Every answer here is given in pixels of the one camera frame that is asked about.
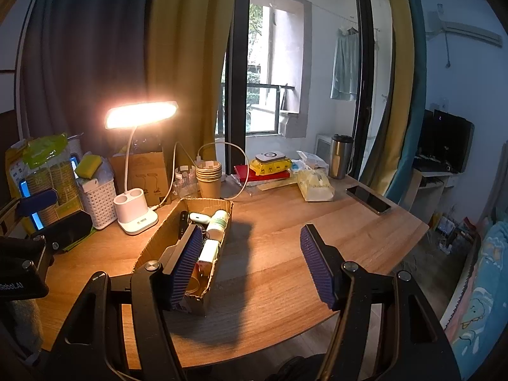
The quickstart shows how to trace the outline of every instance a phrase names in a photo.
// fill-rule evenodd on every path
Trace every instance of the floor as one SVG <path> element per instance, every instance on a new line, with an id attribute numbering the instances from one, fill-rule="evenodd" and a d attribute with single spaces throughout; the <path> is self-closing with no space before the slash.
<path id="1" fill-rule="evenodd" d="M 410 271 L 440 318 L 455 290 L 463 265 L 462 256 L 445 255 L 438 247 L 437 235 L 429 232 L 394 272 L 401 269 Z M 372 305 L 369 335 L 359 379 L 372 375 L 379 337 L 380 307 Z M 263 381 L 294 356 L 309 357 L 325 353 L 336 322 L 337 315 L 279 345 L 203 369 L 202 373 L 190 374 L 189 379 L 192 381 L 193 375 L 196 375 L 197 379 L 210 381 Z"/>

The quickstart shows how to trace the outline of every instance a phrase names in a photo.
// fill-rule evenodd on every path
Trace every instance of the white cable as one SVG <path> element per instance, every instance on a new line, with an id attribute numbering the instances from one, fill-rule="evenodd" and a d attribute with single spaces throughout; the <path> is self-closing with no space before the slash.
<path id="1" fill-rule="evenodd" d="M 197 151 L 197 155 L 199 156 L 199 152 L 201 152 L 201 149 L 203 149 L 204 147 L 206 146 L 211 146 L 211 145 L 215 145 L 215 144 L 225 144 L 225 145 L 231 145 L 231 146 L 234 146 L 236 147 L 237 149 L 240 149 L 240 151 L 243 153 L 243 155 L 245 156 L 245 161 L 247 162 L 247 177 L 245 178 L 245 183 L 243 184 L 243 187 L 240 189 L 240 191 L 233 197 L 227 197 L 225 198 L 225 200 L 227 201 L 232 201 L 233 199 L 236 199 L 238 196 L 240 196 L 240 194 L 243 192 L 243 189 L 245 189 L 245 187 L 247 186 L 247 182 L 248 182 L 248 179 L 249 179 L 249 159 L 247 157 L 247 155 L 245 154 L 245 152 L 243 151 L 243 149 L 233 143 L 229 143 L 229 142 L 224 142 L 224 141 L 220 141 L 220 142 L 211 142 L 211 143 L 206 143 L 204 144 L 203 146 L 201 146 L 199 148 L 199 150 Z M 173 182 L 175 180 L 175 158 L 176 158 L 176 145 L 180 145 L 181 148 L 184 150 L 185 154 L 187 155 L 187 157 L 190 159 L 190 161 L 192 162 L 192 166 L 196 167 L 196 165 L 194 164 L 194 160 L 189 156 L 189 153 L 185 150 L 184 146 L 182 145 L 182 143 L 180 142 L 175 142 L 175 147 L 173 148 L 173 170 L 172 170 L 172 173 L 171 173 L 171 183 L 169 184 L 169 190 L 168 190 L 168 193 L 166 193 L 166 196 L 164 197 L 164 199 L 162 199 L 162 201 L 155 205 L 155 206 L 152 206 L 150 209 L 151 210 L 156 210 L 157 208 L 161 207 L 164 202 L 166 201 L 166 199 L 168 198 L 169 194 L 171 193 L 171 189 L 173 188 Z"/>
<path id="2" fill-rule="evenodd" d="M 134 126 L 132 132 L 130 133 L 129 142 L 127 143 L 127 153 L 125 154 L 125 178 L 124 178 L 124 193 L 127 193 L 127 168 L 129 167 L 129 151 L 130 144 L 132 142 L 132 137 L 134 136 L 134 132 L 138 126 Z"/>

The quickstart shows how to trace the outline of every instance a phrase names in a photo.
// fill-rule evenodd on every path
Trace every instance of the cardboard box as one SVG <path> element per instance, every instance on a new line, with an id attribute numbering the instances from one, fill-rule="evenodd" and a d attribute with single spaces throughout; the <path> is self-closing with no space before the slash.
<path id="1" fill-rule="evenodd" d="M 115 173 L 116 190 L 124 192 L 125 155 L 109 158 Z M 139 187 L 144 190 L 148 206 L 159 204 L 168 193 L 168 175 L 163 152 L 140 153 L 129 156 L 127 187 Z"/>
<path id="2" fill-rule="evenodd" d="M 229 221 L 225 229 L 224 238 L 219 243 L 217 260 L 212 265 L 212 272 L 210 273 L 209 280 L 208 282 L 201 282 L 200 290 L 196 295 L 186 294 L 180 302 L 180 309 L 182 311 L 192 313 L 194 315 L 206 315 L 208 304 L 212 298 L 211 292 L 214 277 L 218 269 L 224 242 L 227 239 L 228 231 L 231 226 L 231 216 L 233 212 L 232 202 L 224 201 L 222 199 L 207 199 L 201 197 L 194 199 L 181 199 L 169 213 L 168 217 L 162 222 L 161 226 L 159 226 L 159 229 L 150 238 L 134 266 L 134 270 L 136 270 L 148 261 L 159 259 L 168 246 L 176 244 L 178 240 L 181 211 L 186 210 L 189 213 L 197 212 L 212 216 L 220 209 L 229 213 Z"/>

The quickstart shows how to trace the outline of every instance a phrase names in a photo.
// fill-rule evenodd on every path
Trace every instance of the computer desk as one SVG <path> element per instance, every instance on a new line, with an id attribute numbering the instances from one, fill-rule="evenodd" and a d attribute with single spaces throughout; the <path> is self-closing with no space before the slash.
<path id="1" fill-rule="evenodd" d="M 402 260 L 427 225 L 392 202 L 393 208 L 378 216 L 345 193 L 356 184 L 350 177 L 332 180 L 331 202 L 307 203 L 297 185 L 253 196 L 242 193 L 234 203 L 207 316 L 164 314 L 183 367 L 259 351 L 333 315 L 319 300 L 300 250 L 300 229 L 307 223 L 314 224 L 325 243 L 336 246 L 346 260 L 369 272 L 387 274 Z M 158 209 L 159 223 L 138 236 L 126 235 L 115 222 L 55 257 L 46 277 L 49 295 L 37 300 L 45 349 L 51 349 L 90 276 L 96 271 L 110 276 L 131 272 L 175 203 Z M 130 306 L 124 305 L 123 313 L 129 365 L 139 368 Z"/>
<path id="2" fill-rule="evenodd" d="M 423 222 L 429 222 L 438 211 L 439 202 L 446 191 L 449 191 L 460 180 L 461 173 L 448 171 L 422 171 L 413 169 L 411 180 L 399 205 L 410 211 Z M 432 178 L 425 186 L 420 186 L 423 178 Z"/>

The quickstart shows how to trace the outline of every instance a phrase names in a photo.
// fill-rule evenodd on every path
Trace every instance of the smartphone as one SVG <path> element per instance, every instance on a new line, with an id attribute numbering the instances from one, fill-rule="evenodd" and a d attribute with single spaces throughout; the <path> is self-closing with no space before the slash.
<path id="1" fill-rule="evenodd" d="M 383 202 L 379 199 L 379 197 L 370 193 L 367 189 L 364 189 L 361 186 L 350 187 L 349 189 L 346 189 L 346 193 L 378 215 L 384 214 L 391 208 L 389 204 Z"/>

